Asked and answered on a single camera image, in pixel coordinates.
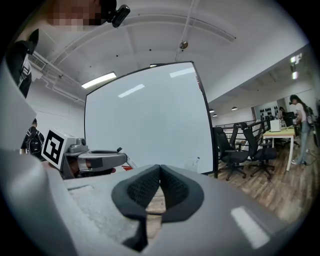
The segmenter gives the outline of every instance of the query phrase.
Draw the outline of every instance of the person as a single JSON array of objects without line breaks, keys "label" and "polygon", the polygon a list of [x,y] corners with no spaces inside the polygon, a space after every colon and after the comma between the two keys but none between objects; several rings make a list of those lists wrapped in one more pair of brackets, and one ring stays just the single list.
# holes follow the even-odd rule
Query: person
[{"label": "person", "polygon": [[34,119],[31,127],[26,132],[24,137],[24,141],[21,146],[21,152],[22,154],[34,155],[36,158],[42,160],[43,157],[41,156],[41,149],[45,141],[45,137],[40,131],[37,130],[37,126],[37,119]]},{"label": "person", "polygon": [[286,111],[282,106],[279,108],[279,110],[280,110],[280,119],[284,120],[286,116]]},{"label": "person", "polygon": [[296,124],[297,125],[301,124],[300,154],[291,163],[293,165],[306,164],[307,141],[308,141],[309,132],[311,130],[307,121],[308,106],[297,95],[291,95],[290,101],[296,107],[296,113],[297,113]]},{"label": "person", "polygon": [[46,0],[6,53],[8,68],[23,96],[28,96],[31,85],[28,55],[32,55],[38,45],[40,28],[51,25],[83,31],[108,21],[116,7],[116,0]]}]

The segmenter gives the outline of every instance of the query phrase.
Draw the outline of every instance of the fluorescent light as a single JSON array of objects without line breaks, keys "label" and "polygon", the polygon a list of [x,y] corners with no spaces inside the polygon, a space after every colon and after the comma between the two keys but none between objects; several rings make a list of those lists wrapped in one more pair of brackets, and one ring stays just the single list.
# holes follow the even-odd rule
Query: fluorescent light
[{"label": "fluorescent light", "polygon": [[292,73],[292,79],[297,79],[298,78],[298,72],[295,71]]},{"label": "fluorescent light", "polygon": [[190,68],[187,68],[187,69],[184,69],[184,70],[181,70],[181,71],[170,73],[170,77],[171,78],[175,78],[175,77],[178,77],[178,76],[183,76],[183,75],[190,74],[190,73],[195,73],[195,72],[196,72],[195,69],[193,67],[190,67]]},{"label": "fluorescent light", "polygon": [[290,59],[290,62],[291,62],[291,63],[296,63],[296,62],[297,62],[297,57],[296,57],[296,56],[292,57],[292,58]]},{"label": "fluorescent light", "polygon": [[116,78],[116,74],[114,72],[112,73],[109,73],[109,74],[106,74],[106,75],[103,75],[103,76],[100,76],[90,82],[87,82],[85,84],[82,85],[83,88],[88,88],[90,86],[94,86],[96,84],[99,84],[101,82],[104,82],[104,81],[107,81],[107,80],[110,80],[110,79],[113,79],[113,78]]},{"label": "fluorescent light", "polygon": [[144,88],[144,87],[145,87],[145,86],[144,86],[143,84],[139,84],[138,86],[136,86],[136,87],[134,87],[134,88],[132,88],[132,89],[130,89],[130,90],[127,90],[126,92],[118,95],[118,97],[119,97],[119,98],[123,98],[123,97],[125,97],[125,96],[127,96],[127,95],[129,95],[129,94],[132,94],[132,93],[134,93],[135,91],[138,91],[138,90],[140,90],[140,89],[142,89],[142,88]]}]

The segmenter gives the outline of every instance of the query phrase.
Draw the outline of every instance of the air vent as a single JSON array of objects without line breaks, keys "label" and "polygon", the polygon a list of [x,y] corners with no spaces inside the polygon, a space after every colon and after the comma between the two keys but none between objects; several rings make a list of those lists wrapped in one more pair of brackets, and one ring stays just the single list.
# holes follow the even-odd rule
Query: air vent
[{"label": "air vent", "polygon": [[43,60],[41,60],[39,57],[37,57],[35,54],[29,55],[28,59],[31,65],[39,71],[41,71],[46,65],[46,63]]}]

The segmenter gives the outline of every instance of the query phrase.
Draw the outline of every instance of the chair armrest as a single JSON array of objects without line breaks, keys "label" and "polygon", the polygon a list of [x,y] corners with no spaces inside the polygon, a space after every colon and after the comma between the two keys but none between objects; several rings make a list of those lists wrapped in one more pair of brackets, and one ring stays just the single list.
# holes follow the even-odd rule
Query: chair armrest
[{"label": "chair armrest", "polygon": [[264,144],[260,144],[259,146],[261,146],[261,147],[272,146],[272,143],[271,143],[271,142],[269,142],[269,143],[264,143]]}]

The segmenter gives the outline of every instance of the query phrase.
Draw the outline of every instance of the desk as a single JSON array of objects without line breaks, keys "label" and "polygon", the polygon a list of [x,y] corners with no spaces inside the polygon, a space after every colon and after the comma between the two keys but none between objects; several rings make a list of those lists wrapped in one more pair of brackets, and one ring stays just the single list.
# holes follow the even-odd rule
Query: desk
[{"label": "desk", "polygon": [[272,139],[272,147],[275,147],[275,138],[285,138],[285,139],[290,139],[290,154],[289,154],[289,160],[288,164],[286,166],[286,170],[290,170],[290,165],[292,161],[292,155],[294,152],[294,138],[295,138],[295,129],[292,128],[282,128],[281,131],[267,131],[263,134],[263,139]]}]

